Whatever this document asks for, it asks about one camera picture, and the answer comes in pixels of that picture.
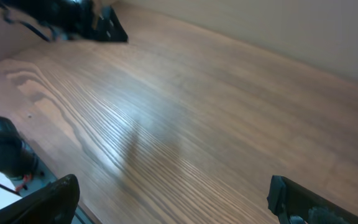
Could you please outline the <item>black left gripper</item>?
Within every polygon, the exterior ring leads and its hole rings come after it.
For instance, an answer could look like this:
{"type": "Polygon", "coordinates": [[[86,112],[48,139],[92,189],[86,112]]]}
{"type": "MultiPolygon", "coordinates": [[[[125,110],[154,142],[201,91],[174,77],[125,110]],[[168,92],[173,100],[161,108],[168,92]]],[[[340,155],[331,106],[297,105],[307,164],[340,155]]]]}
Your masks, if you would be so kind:
{"type": "Polygon", "coordinates": [[[102,7],[98,13],[94,5],[87,5],[75,23],[76,32],[86,40],[97,42],[128,42],[128,35],[111,6],[102,7]]]}

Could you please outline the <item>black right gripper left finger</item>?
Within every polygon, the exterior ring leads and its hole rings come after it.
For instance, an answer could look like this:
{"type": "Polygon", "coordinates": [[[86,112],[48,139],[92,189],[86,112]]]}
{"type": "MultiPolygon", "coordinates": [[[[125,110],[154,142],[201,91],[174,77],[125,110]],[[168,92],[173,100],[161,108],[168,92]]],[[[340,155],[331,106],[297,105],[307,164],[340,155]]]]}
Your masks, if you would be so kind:
{"type": "Polygon", "coordinates": [[[80,199],[80,186],[73,174],[48,184],[0,209],[0,224],[71,223],[80,199]]]}

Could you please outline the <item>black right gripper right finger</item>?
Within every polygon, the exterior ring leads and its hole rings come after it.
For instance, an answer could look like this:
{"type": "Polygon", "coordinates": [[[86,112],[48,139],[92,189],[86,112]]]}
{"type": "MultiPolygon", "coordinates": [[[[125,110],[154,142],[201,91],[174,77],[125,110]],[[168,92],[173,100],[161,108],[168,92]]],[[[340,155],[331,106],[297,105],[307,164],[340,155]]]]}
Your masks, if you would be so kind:
{"type": "Polygon", "coordinates": [[[357,215],[284,176],[272,176],[267,201],[280,224],[358,224],[357,215]]]}

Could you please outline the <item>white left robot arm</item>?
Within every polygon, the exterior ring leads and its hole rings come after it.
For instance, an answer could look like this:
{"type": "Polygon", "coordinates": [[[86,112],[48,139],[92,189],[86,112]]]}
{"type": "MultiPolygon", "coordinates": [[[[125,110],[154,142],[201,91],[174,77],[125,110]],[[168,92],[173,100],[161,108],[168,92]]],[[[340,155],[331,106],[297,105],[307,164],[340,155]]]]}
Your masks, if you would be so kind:
{"type": "Polygon", "coordinates": [[[46,42],[91,40],[127,43],[129,38],[112,8],[95,0],[0,0],[1,17],[8,24],[21,24],[46,42]],[[50,29],[50,37],[30,23],[10,17],[16,9],[50,29]]]}

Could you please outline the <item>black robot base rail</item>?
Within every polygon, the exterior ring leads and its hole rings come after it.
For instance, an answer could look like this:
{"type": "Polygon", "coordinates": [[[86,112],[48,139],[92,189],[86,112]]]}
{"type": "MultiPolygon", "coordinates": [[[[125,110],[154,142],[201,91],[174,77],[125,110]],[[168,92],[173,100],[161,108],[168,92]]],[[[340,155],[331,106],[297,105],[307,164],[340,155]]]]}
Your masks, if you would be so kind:
{"type": "MultiPolygon", "coordinates": [[[[20,199],[46,187],[60,178],[55,177],[21,136],[12,121],[0,116],[0,173],[14,185],[12,194],[20,199]]],[[[71,223],[92,223],[92,219],[77,205],[71,223]]]]}

